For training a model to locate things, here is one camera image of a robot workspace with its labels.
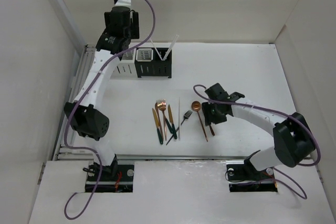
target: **red wire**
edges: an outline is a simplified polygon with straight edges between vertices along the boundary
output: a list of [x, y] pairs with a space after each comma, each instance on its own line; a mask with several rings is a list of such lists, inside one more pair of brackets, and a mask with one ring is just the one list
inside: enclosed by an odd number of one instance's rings
[[121, 180], [121, 177], [122, 177], [122, 173], [121, 172], [119, 172], [118, 174], [117, 174], [117, 176], [118, 176], [118, 180], [117, 180], [117, 182], [115, 183], [115, 192], [117, 192], [117, 190], [118, 190], [118, 187], [119, 187], [119, 182], [120, 182], [120, 180]]

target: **spoon handle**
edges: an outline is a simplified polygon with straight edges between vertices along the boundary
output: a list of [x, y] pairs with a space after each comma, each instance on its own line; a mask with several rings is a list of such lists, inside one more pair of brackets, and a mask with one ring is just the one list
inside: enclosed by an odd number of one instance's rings
[[208, 142], [208, 137], [206, 136], [206, 133], [205, 133], [205, 129], [204, 129], [204, 125], [203, 125], [203, 122], [202, 122], [202, 119], [201, 119], [201, 116], [199, 115], [199, 112], [197, 112], [198, 114], [198, 118], [199, 118], [199, 122], [201, 123], [201, 126], [202, 126], [202, 130], [203, 130], [203, 133], [204, 133], [204, 136], [205, 136], [205, 139], [206, 141]]

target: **fork with black handle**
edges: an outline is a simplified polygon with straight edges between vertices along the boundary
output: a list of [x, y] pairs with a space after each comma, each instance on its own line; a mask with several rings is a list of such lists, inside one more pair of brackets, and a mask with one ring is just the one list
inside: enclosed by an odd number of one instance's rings
[[[184, 123], [185, 120], [188, 120], [189, 117], [191, 116], [193, 112], [191, 110], [188, 110], [184, 115], [183, 115], [183, 121], [181, 123], [181, 126], [182, 124]], [[180, 130], [180, 127], [177, 127], [176, 129], [176, 132], [178, 132]], [[171, 136], [171, 138], [169, 139], [169, 141], [166, 143], [166, 146], [168, 145], [168, 143], [170, 142], [171, 139], [173, 139], [174, 135]]]

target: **spoon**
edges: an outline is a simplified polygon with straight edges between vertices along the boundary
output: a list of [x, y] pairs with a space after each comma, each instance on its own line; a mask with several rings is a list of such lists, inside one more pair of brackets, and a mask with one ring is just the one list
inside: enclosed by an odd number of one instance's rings
[[199, 115], [199, 111], [201, 110], [201, 103], [198, 102], [198, 101], [194, 101], [194, 102], [191, 104], [191, 108], [192, 108], [193, 111], [197, 112], [197, 114], [198, 114], [198, 118], [199, 118], [199, 120], [200, 120], [199, 122], [201, 123], [202, 130], [203, 130], [205, 139], [206, 139], [206, 141], [208, 142], [208, 137], [206, 136], [205, 129], [204, 129], [204, 125], [203, 125], [201, 116]]

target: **screw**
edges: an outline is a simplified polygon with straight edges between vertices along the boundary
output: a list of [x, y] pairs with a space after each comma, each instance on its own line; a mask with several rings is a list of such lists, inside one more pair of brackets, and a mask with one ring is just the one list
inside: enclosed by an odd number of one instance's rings
[[274, 174], [274, 171], [273, 171], [272, 168], [267, 168], [266, 172], [267, 172], [268, 175], [273, 175]]
[[129, 169], [127, 171], [127, 176], [132, 177], [134, 175], [134, 171], [132, 169]]
[[233, 169], [233, 168], [229, 168], [228, 170], [227, 170], [227, 173], [228, 173], [228, 175], [229, 176], [233, 176], [233, 175], [235, 175], [235, 172], [234, 172], [235, 170]]

